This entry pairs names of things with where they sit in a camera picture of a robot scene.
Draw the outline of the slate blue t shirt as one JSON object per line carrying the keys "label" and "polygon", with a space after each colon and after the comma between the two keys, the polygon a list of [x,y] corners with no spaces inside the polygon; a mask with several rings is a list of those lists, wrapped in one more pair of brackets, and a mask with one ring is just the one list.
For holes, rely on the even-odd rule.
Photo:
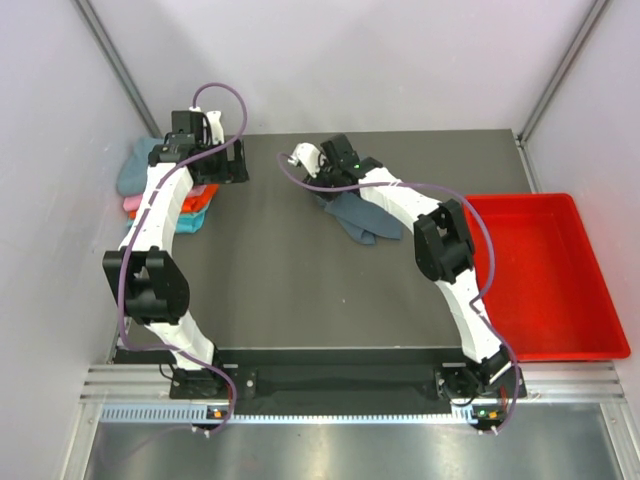
{"label": "slate blue t shirt", "polygon": [[400,241],[403,238],[404,225],[399,220],[356,194],[339,193],[329,200],[315,194],[314,198],[318,206],[335,218],[360,245],[375,246],[378,239]]}

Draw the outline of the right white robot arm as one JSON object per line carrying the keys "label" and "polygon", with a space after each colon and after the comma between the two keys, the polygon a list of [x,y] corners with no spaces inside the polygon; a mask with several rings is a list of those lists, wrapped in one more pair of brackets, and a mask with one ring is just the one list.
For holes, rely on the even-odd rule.
{"label": "right white robot arm", "polygon": [[491,324],[484,297],[492,285],[478,283],[475,244],[466,220],[481,218],[461,194],[446,201],[420,193],[381,162],[362,158],[344,134],[320,146],[300,143],[291,163],[306,171],[304,183],[330,205],[353,202],[392,217],[413,235],[420,272],[434,282],[457,326],[466,363],[443,375],[449,399],[478,399],[497,392],[509,374],[520,373],[513,349]]}

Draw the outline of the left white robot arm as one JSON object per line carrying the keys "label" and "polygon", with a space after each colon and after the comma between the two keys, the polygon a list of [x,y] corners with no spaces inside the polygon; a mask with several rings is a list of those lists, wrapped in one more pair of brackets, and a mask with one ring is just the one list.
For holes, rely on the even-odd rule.
{"label": "left white robot arm", "polygon": [[171,397],[208,399],[233,389],[215,343],[189,311],[190,287],[172,257],[178,220],[197,186],[243,183],[244,145],[225,141],[218,111],[198,107],[172,113],[172,129],[148,154],[147,180],[133,224],[102,267],[119,319],[132,319],[160,340],[173,358]]}

